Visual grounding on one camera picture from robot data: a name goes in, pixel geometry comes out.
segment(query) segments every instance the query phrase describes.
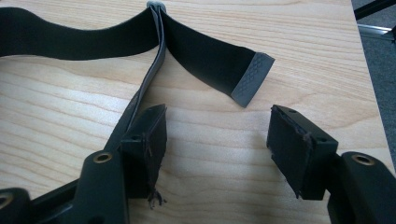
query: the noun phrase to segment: wood grain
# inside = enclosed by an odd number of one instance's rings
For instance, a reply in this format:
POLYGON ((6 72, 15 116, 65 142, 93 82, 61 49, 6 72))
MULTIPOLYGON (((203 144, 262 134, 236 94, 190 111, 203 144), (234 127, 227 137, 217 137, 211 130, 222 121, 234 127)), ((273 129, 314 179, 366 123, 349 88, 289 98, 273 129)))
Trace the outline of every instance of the wood grain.
MULTIPOLYGON (((168 203, 131 200, 133 223, 329 223, 326 202, 295 199, 265 146, 273 104, 299 110, 340 142, 392 167, 347 0, 164 1, 176 20, 276 62, 244 109, 190 75, 167 52, 145 105, 167 104, 168 147, 158 189, 168 203)), ((118 24, 145 1, 2 0, 80 29, 118 24)), ((0 59, 0 189, 33 198, 79 176, 137 91, 156 49, 68 62, 0 59)))

